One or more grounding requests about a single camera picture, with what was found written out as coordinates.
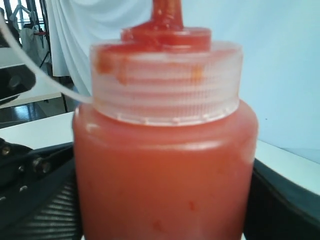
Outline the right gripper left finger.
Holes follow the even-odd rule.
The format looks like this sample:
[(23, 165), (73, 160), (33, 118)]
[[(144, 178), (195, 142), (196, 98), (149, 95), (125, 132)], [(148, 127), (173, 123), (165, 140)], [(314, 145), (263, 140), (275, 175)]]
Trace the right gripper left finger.
[(73, 143), (32, 149), (0, 140), (0, 238), (83, 237)]

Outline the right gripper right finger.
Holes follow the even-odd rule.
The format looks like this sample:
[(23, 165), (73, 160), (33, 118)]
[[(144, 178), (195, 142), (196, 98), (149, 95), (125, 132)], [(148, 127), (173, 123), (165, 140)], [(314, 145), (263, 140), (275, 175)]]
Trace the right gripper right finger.
[(247, 240), (320, 240), (320, 196), (256, 159), (243, 231)]

